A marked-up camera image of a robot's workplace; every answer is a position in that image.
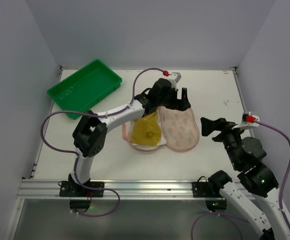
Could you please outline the carrot print laundry bag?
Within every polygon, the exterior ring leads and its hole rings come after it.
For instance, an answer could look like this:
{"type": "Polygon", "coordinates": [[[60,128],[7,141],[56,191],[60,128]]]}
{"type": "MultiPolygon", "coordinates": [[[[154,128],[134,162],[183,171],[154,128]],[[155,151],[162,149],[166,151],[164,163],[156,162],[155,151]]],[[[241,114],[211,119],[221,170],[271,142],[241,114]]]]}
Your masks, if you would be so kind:
{"type": "MultiPolygon", "coordinates": [[[[186,111],[179,111],[167,109],[166,107],[159,107],[156,111],[158,111],[159,114],[158,123],[162,130],[161,138],[166,139],[166,145],[164,146],[167,146],[176,152],[187,152],[198,144],[200,132],[195,120],[194,112],[191,108],[186,111]]],[[[122,138],[130,145],[130,133],[133,127],[133,121],[134,120],[130,121],[129,125],[122,125],[122,138]]],[[[156,150],[135,149],[139,151],[156,150]]]]}

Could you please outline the yellow bra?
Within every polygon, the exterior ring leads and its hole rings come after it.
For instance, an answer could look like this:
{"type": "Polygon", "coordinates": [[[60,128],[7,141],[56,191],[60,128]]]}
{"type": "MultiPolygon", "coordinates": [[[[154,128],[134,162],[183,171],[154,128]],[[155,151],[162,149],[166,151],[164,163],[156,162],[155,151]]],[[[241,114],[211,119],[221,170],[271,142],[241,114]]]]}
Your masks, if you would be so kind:
{"type": "Polygon", "coordinates": [[[162,130],[158,123],[158,111],[133,121],[130,142],[136,145],[156,147],[162,130]]]}

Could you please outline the white bra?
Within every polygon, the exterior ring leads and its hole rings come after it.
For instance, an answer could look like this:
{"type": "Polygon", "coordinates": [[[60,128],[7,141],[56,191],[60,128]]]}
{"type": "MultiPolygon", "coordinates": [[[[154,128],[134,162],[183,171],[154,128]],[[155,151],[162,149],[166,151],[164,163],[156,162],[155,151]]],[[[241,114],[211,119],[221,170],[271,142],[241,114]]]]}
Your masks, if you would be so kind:
{"type": "Polygon", "coordinates": [[[138,149],[145,149],[145,150],[151,150],[151,149],[156,149],[160,146],[166,145],[166,139],[165,138],[161,138],[159,140],[159,142],[157,143],[157,145],[153,145],[153,146],[148,146],[148,145],[139,145],[139,144],[135,144],[135,143],[131,143],[132,147],[134,148],[138,148],[138,149]]]}

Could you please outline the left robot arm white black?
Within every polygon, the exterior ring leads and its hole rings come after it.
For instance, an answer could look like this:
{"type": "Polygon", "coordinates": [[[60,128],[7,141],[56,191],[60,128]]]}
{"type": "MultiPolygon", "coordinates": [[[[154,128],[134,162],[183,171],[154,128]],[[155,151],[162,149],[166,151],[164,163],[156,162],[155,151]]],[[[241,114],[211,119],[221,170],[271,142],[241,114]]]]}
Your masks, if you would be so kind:
{"type": "Polygon", "coordinates": [[[150,90],[145,90],[133,97],[132,102],[110,111],[83,116],[73,132],[74,146],[78,156],[71,173],[73,181],[85,184],[90,181],[90,170],[94,159],[104,147],[107,133],[124,123],[140,119],[159,107],[185,111],[191,107],[187,96],[187,88],[181,90],[178,99],[177,82],[166,78],[156,81],[150,90]]]}

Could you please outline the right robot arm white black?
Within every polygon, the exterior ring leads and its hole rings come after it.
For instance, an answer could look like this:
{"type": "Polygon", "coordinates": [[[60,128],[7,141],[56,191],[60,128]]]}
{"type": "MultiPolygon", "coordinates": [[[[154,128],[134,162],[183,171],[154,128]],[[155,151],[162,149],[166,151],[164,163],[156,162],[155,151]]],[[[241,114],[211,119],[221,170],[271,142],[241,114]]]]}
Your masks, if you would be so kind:
{"type": "Polygon", "coordinates": [[[260,140],[254,137],[241,138],[245,130],[265,124],[250,113],[243,114],[241,123],[205,117],[200,121],[202,136],[219,132],[212,140],[224,145],[233,169],[239,173],[237,177],[240,184],[255,198],[257,204],[223,170],[208,178],[209,188],[235,206],[259,239],[290,240],[290,213],[282,198],[285,182],[279,184],[271,169],[262,162],[267,153],[260,140]]]}

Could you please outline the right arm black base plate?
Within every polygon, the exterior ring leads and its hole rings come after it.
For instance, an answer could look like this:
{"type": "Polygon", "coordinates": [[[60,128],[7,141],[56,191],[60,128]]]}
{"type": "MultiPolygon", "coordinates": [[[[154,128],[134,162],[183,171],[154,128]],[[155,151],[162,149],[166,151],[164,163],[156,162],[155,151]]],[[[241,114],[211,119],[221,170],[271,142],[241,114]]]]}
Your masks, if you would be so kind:
{"type": "Polygon", "coordinates": [[[213,185],[205,176],[191,183],[192,194],[194,198],[204,199],[207,209],[211,212],[224,212],[227,209],[227,201],[219,192],[213,188],[213,185]]]}

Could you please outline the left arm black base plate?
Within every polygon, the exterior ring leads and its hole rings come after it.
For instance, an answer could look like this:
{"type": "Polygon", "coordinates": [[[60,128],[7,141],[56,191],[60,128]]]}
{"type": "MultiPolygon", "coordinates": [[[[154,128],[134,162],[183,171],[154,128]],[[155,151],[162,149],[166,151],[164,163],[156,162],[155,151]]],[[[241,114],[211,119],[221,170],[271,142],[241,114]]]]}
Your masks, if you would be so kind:
{"type": "Polygon", "coordinates": [[[70,200],[69,207],[72,211],[84,211],[86,212],[91,206],[92,198],[102,198],[103,190],[90,190],[80,185],[76,185],[75,182],[69,181],[58,182],[60,187],[59,196],[63,198],[86,198],[86,200],[70,200]]]}

